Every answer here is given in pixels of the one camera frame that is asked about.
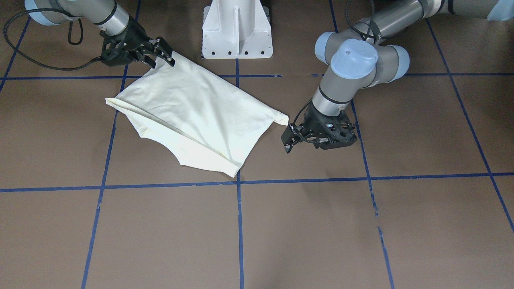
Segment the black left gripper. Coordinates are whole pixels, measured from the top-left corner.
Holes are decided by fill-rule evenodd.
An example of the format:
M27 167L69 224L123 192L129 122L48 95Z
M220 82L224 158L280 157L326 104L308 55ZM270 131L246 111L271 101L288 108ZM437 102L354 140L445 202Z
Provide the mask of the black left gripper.
M301 125L289 124L281 135L281 142L284 145L285 152L289 154L293 146L303 142L303 140L312 143L316 149L319 148L319 134L322 130L322 124L343 121L350 122L345 110L340 110L337 116L327 116L319 112L313 104L310 104L307 106Z

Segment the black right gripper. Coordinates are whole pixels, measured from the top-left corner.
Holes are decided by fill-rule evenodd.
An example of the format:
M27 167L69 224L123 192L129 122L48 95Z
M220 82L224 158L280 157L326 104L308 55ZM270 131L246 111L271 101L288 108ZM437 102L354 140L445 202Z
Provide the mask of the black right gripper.
M123 44L123 49L129 51L134 62L142 62L151 67L155 66L155 60L149 57L152 55L165 60L167 64L174 67L175 60L172 57L173 48L162 37L150 40L143 27L130 17L127 27L118 35L107 35L105 31L101 31L100 35L109 41L116 41Z

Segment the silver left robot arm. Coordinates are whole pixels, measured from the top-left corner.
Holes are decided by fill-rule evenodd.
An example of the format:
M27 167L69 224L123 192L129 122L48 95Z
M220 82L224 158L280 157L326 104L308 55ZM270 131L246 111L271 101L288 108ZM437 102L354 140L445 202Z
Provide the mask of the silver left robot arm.
M389 83L410 67L406 49L382 46L406 28L436 14L453 14L488 21L513 18L512 0L395 0L346 30L319 36L314 54L328 68L320 85L301 109L303 121L288 125L281 136L286 153L301 142L324 150L351 146L357 141L355 125L346 108L359 89Z

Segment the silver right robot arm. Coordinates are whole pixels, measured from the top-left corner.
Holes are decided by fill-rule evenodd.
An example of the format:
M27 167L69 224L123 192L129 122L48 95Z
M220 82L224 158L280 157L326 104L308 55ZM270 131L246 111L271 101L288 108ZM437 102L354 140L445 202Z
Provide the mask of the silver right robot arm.
M110 67L141 62L155 68L153 58L159 57L175 65L172 47L162 37L150 38L115 0L26 0L24 7L35 22L45 26L90 20L104 38L101 55L92 62Z

